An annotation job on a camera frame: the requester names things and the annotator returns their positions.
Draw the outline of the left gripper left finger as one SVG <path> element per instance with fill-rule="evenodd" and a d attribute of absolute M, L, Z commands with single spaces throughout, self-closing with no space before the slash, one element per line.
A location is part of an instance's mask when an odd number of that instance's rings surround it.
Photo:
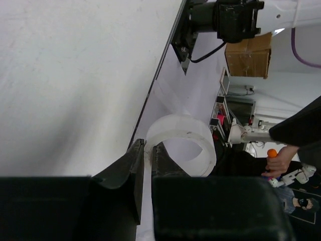
<path fill-rule="evenodd" d="M 93 176 L 73 240 L 135 240 L 141 221 L 144 140 Z"/>

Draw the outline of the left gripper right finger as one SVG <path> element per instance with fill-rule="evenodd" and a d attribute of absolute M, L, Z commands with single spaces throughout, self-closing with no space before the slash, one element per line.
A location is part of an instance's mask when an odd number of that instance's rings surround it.
<path fill-rule="evenodd" d="M 151 176 L 184 176 L 189 175 L 169 156 L 164 145 L 153 147 L 151 154 Z"/>

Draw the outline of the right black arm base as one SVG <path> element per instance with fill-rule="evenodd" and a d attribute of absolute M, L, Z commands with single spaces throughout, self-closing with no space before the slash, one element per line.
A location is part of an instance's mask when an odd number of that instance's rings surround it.
<path fill-rule="evenodd" d="M 186 73 L 190 63 L 199 63 L 226 45 L 224 41 L 217 48 L 196 60 L 192 59 L 192 53 L 199 33 L 217 32 L 219 22 L 220 5 L 224 1 L 186 1 L 178 24 L 174 30 L 171 45 Z"/>

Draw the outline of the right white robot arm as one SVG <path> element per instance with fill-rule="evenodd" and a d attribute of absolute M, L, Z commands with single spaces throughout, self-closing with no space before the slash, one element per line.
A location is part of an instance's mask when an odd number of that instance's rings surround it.
<path fill-rule="evenodd" d="M 188 16 L 194 32 L 215 32 L 239 43 L 279 29 L 320 24 L 320 0 L 215 1 L 194 6 Z"/>

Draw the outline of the person's dark sleeve forearm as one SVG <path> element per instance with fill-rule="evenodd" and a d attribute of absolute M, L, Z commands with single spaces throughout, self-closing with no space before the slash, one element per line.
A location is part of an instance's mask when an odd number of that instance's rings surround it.
<path fill-rule="evenodd" d="M 269 135 L 274 141 L 298 147 L 300 161 L 320 170 L 320 97 L 272 127 Z"/>

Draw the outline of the person's bare hand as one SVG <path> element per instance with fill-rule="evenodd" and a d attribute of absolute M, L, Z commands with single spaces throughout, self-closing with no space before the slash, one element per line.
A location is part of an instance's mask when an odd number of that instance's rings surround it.
<path fill-rule="evenodd" d="M 271 169 L 271 172 L 262 173 L 262 176 L 277 178 L 280 175 L 286 173 L 290 162 L 293 157 L 297 154 L 299 147 L 295 146 L 285 146 L 281 148 L 279 152 L 277 152 L 277 156 L 275 158 L 271 158 L 267 160 L 267 164 Z"/>

